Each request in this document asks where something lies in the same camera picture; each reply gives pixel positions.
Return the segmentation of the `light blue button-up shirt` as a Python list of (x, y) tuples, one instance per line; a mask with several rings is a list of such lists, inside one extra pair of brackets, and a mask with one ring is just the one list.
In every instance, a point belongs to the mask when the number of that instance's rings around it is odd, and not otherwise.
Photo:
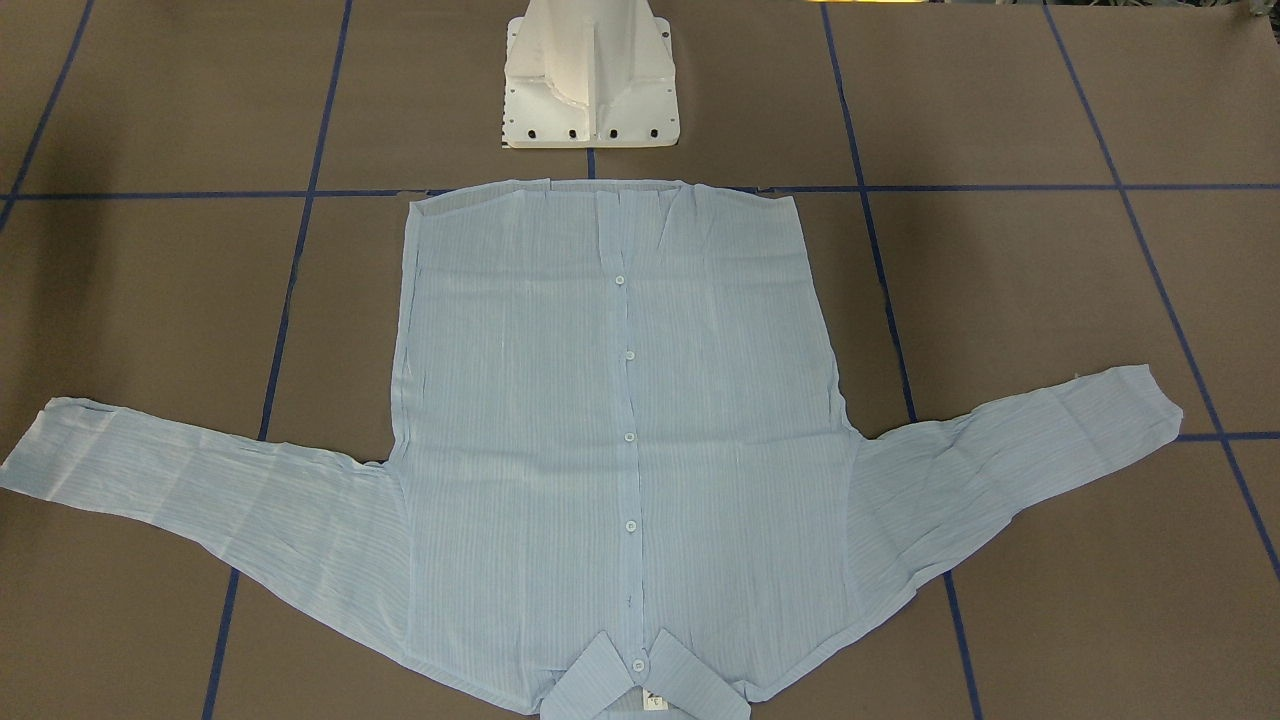
[(381, 462), (52, 398), (3, 487), (143, 521), (543, 719), (745, 719), (1020, 511), (1172, 442), (1116, 366), (868, 439), (791, 199), (504, 181), (410, 206)]

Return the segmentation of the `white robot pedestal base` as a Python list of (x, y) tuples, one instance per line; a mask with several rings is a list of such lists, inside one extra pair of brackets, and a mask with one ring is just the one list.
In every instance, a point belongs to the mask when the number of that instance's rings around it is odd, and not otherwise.
[(531, 1), (506, 27), (507, 149), (653, 149), (681, 135), (671, 24), (648, 1)]

